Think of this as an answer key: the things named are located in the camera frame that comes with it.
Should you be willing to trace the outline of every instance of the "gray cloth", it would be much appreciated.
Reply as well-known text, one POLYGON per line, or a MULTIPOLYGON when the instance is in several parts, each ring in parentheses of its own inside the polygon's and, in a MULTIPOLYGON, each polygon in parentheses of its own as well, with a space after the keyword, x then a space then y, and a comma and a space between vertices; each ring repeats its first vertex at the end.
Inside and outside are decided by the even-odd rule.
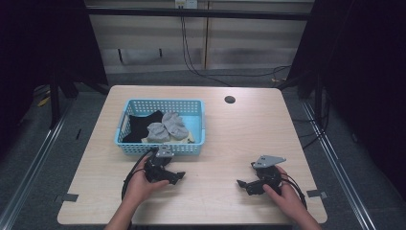
POLYGON ((151 123, 147 129, 149 131, 147 139, 151 143, 162 143, 170 140, 169 133, 162 123, 151 123))
POLYGON ((162 118, 162 123, 167 128, 167 131, 176 140, 182 140, 188 137, 189 131, 185 128, 182 118, 176 112, 167 112, 162 118))

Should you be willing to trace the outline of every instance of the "blue plastic basket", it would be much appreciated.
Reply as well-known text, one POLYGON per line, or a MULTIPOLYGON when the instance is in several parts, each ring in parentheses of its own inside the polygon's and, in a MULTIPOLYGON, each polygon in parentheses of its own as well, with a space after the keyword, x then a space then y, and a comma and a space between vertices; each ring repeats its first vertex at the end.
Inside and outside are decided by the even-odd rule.
POLYGON ((122 117, 117 127, 115 143, 126 155, 142 155, 153 147, 159 147, 160 143, 123 143, 123 138, 131 131, 129 116, 146 117, 160 110, 163 113, 177 112, 182 118, 185 127, 194 138, 194 143, 171 144, 170 147, 175 155, 198 155, 205 141, 206 129, 204 118, 204 104, 200 100, 166 100, 166 99, 131 99, 125 104, 122 117))

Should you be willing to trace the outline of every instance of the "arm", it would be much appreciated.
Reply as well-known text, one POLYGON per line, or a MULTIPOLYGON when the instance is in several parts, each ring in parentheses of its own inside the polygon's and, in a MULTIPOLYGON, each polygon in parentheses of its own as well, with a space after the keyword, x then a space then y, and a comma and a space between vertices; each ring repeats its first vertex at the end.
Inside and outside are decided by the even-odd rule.
POLYGON ((137 166, 131 180, 128 183, 124 199, 114 214, 113 218, 105 226, 108 229, 127 229, 128 224, 131 222, 132 216, 138 206, 149 198, 149 195, 154 191, 159 190, 169 184, 169 181, 162 180, 155 183, 149 183, 146 179, 145 171, 142 169, 147 161, 147 157, 141 161, 137 166))
MULTIPOLYGON (((282 177, 287 179, 287 176, 284 175, 286 172, 281 167, 277 166, 277 168, 282 173, 282 177)), ((278 195, 268 185, 263 185, 263 190, 275 201, 282 212, 298 223, 301 229, 322 229, 316 219, 308 213, 295 190, 288 183, 282 183, 282 195, 278 195)))

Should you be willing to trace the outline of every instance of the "power outlet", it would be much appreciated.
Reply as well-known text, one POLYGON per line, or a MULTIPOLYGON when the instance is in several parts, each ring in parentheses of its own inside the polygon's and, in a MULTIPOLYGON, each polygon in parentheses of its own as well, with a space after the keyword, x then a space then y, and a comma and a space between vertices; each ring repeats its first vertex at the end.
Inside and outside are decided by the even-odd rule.
POLYGON ((197 9, 197 0, 186 0, 186 9, 197 9))
POLYGON ((175 8, 176 9, 185 9, 186 8, 186 0, 175 0, 175 8))

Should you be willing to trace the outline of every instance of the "light wood tabletop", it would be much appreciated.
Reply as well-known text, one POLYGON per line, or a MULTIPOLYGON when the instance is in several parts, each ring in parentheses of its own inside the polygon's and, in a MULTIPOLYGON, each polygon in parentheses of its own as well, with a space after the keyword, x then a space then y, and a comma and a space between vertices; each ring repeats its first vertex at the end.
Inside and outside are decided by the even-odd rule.
MULTIPOLYGON (((262 154, 286 158, 279 165, 302 191, 316 190, 290 115, 278 89, 189 86, 113 86, 81 158, 57 220, 61 224, 106 224, 121 202, 123 181, 138 156, 114 143, 129 99, 198 99, 205 105, 206 140, 198 156, 174 156, 168 171, 186 172, 144 202, 137 224, 289 224, 267 195, 248 195, 237 179, 258 178, 251 167, 262 154), (235 103, 226 103, 233 96, 235 103)), ((319 197, 306 196, 308 211, 327 220, 319 197)))

